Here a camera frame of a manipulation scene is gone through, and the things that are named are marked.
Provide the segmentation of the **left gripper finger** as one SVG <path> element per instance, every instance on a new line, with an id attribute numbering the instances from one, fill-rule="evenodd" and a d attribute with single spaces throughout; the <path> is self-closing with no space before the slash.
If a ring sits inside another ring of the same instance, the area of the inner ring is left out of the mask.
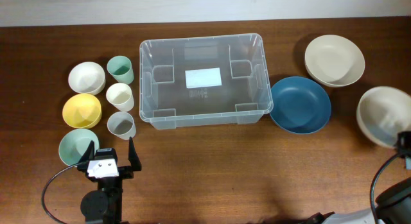
<path id="1" fill-rule="evenodd" d="M 129 138 L 129 145 L 128 145 L 128 161 L 130 162 L 130 166 L 132 171 L 141 171 L 142 164 L 139 160 L 139 157 L 136 153 L 136 149 L 134 147 L 133 138 Z"/>
<path id="2" fill-rule="evenodd" d="M 89 143 L 86 151 L 84 152 L 84 154 L 82 155 L 82 157 L 80 158 L 80 160 L 78 162 L 83 163 L 83 162 L 87 162 L 87 161 L 92 160 L 94 158 L 94 153 L 95 153 L 94 141 L 91 141 Z"/>

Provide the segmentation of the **beige plate bowl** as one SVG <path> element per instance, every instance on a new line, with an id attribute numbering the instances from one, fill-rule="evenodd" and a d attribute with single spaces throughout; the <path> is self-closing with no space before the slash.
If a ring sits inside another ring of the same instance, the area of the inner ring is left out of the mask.
<path id="1" fill-rule="evenodd" d="M 410 130 L 410 95 L 394 87 L 373 87 L 360 98 L 356 120 L 369 140 L 393 149 L 398 133 Z"/>
<path id="2" fill-rule="evenodd" d="M 305 50 L 304 64 L 313 79 L 328 87 L 351 85 L 365 71 L 365 58 L 360 48 L 338 35 L 313 39 Z"/>

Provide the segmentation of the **blue plate bowl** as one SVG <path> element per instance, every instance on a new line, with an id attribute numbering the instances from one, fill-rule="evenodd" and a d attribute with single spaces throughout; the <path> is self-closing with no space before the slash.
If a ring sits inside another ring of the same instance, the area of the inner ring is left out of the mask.
<path id="1" fill-rule="evenodd" d="M 331 101 L 316 82 L 301 76 L 279 80 L 271 88 L 273 122 L 293 134 L 312 134 L 324 128 L 331 117 Z"/>

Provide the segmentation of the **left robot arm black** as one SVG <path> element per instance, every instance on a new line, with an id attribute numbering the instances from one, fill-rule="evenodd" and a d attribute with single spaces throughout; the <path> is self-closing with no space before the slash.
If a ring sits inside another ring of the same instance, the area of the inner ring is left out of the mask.
<path id="1" fill-rule="evenodd" d="M 123 223 L 123 181 L 133 179 L 134 172 L 142 170 L 132 138 L 128 140 L 128 161 L 128 166 L 118 166 L 114 148 L 95 150 L 94 141 L 89 143 L 77 166 L 78 171 L 98 186 L 87 193 L 80 204 L 86 223 Z"/>

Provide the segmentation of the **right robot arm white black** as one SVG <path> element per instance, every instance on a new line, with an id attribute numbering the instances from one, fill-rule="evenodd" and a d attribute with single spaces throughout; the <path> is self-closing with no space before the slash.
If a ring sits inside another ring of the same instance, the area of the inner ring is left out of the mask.
<path id="1" fill-rule="evenodd" d="M 375 187 L 383 171 L 396 159 L 410 157 L 410 132 L 398 133 L 394 144 L 396 153 L 377 171 L 370 187 L 370 207 L 349 214 L 316 213 L 304 224 L 410 224 L 410 179 L 402 180 L 375 197 Z"/>

